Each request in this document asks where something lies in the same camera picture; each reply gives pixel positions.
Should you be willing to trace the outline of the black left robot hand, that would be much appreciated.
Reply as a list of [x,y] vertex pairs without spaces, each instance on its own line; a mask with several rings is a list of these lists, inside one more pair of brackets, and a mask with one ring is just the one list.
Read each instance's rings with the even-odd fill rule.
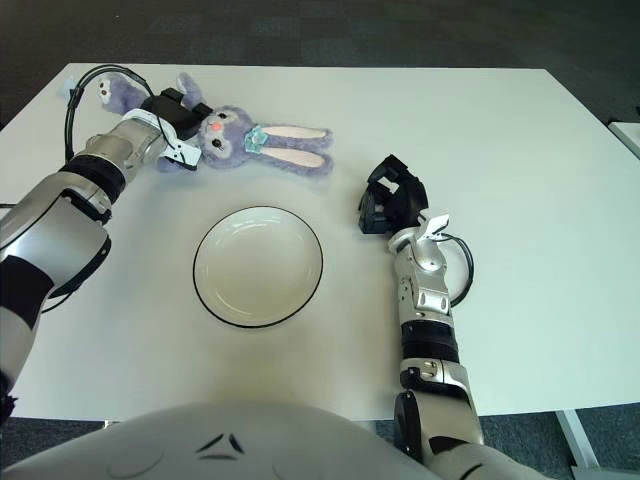
[[174,88],[167,88],[159,95],[148,97],[141,108],[167,121],[176,131],[180,140],[194,137],[201,123],[212,113],[212,109],[198,102],[194,106],[185,106],[185,95]]

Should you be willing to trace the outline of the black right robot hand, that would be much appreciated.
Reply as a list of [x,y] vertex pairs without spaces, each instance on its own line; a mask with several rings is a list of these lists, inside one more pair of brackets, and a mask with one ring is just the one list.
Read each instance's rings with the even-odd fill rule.
[[419,225],[429,206],[426,189],[396,156],[387,156],[370,174],[361,196],[358,225],[363,234],[395,234]]

